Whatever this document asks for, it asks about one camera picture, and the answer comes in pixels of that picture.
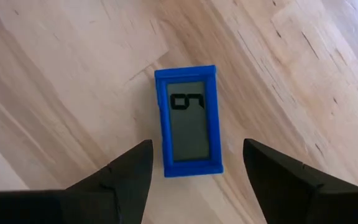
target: black digit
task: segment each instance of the black digit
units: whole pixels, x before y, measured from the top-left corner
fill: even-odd
[[[202,94],[187,94],[187,98],[189,98],[189,99],[197,99],[198,104],[202,108],[204,108],[204,97],[202,96]]]
[[[171,94],[171,108],[173,110],[185,110],[187,107],[189,107],[189,99],[186,97],[185,94]],[[185,104],[184,105],[177,105],[176,99],[184,99]]]

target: screen border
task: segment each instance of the screen border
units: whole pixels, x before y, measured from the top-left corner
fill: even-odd
[[[154,75],[157,103],[160,108],[164,176],[183,177],[223,173],[215,65],[156,70]],[[187,82],[204,82],[210,157],[207,160],[174,162],[167,85]]]

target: black plastic part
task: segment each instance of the black plastic part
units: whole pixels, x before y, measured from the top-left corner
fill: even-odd
[[[358,223],[358,186],[253,139],[244,164],[268,224]]]
[[[0,192],[0,223],[141,223],[152,166],[146,140],[66,190]]]

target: digital display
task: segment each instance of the digital display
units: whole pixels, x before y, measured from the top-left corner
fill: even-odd
[[[174,161],[209,159],[204,82],[167,85]]]

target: wood grain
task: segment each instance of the wood grain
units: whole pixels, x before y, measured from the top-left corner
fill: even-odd
[[[154,70],[207,64],[225,173],[165,179]],[[0,0],[0,190],[68,187],[153,139],[144,223],[265,223],[244,138],[358,185],[358,1]]]

